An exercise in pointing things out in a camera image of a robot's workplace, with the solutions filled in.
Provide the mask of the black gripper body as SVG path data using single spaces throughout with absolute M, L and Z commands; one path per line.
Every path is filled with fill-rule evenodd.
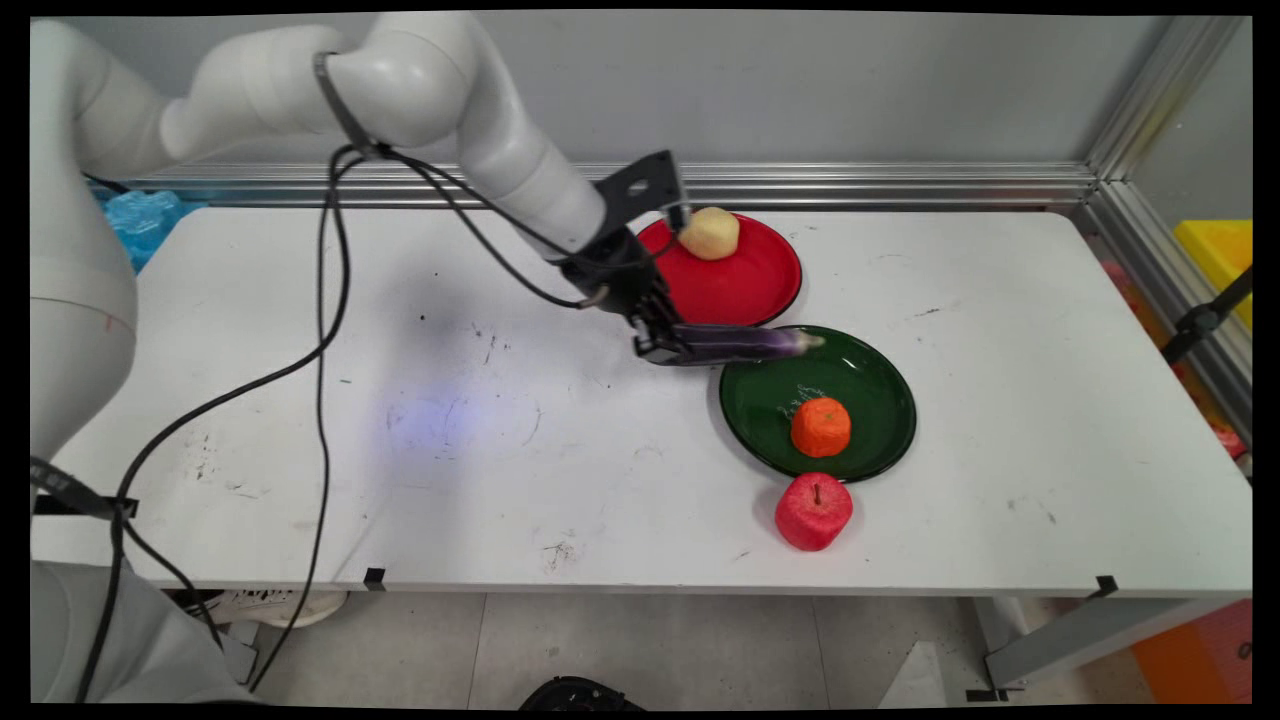
M 581 291 L 593 307 L 622 316 L 630 325 L 646 333 L 650 333 L 648 293 L 669 295 L 655 255 L 628 228 L 595 238 L 582 251 L 559 263 L 558 268 L 563 278 Z

